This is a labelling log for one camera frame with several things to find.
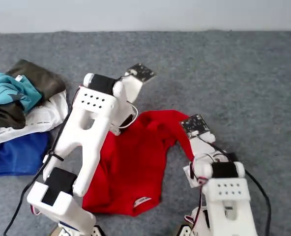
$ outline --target clothing label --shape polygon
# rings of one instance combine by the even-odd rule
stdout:
[[[18,82],[20,82],[22,79],[23,79],[23,77],[22,77],[21,75],[18,75],[18,76],[16,77],[16,81],[18,81]]]
[[[152,198],[148,198],[148,197],[139,198],[139,199],[137,199],[137,200],[135,201],[135,203],[134,203],[134,207],[137,207],[137,206],[139,206],[140,204],[145,203],[146,201],[149,201],[149,200],[151,200],[151,199],[152,199]]]

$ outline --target pile of clothes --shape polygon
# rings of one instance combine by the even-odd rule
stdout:
[[[0,73],[0,176],[34,175],[67,114],[60,75],[24,59]]]

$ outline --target white wall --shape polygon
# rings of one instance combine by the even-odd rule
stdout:
[[[0,32],[291,30],[291,0],[0,0]]]

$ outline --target teal shirt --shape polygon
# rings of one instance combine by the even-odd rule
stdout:
[[[11,76],[0,73],[0,105],[19,100],[26,113],[33,108],[41,97],[42,95],[24,75],[18,82]]]

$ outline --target white wire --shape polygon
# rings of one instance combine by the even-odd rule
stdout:
[[[135,117],[132,119],[132,121],[129,123],[129,124],[127,124],[127,125],[125,125],[125,126],[115,126],[115,125],[113,125],[115,128],[118,128],[118,129],[125,129],[125,128],[127,128],[127,127],[129,127],[129,126],[131,126],[132,125],[132,123],[133,122],[135,122],[136,121],[136,119],[137,119],[137,117],[138,117],[138,109],[132,104],[132,103],[130,103],[130,102],[128,102],[127,101],[127,103],[135,110]]]
[[[36,212],[35,207],[33,205],[31,205],[31,210],[32,210],[33,215],[40,215],[41,214],[40,211]]]
[[[184,219],[185,219],[186,222],[188,222],[188,223],[190,223],[190,224],[192,224],[192,225],[194,224],[193,218],[192,218],[190,215],[185,215],[185,216],[184,216]]]

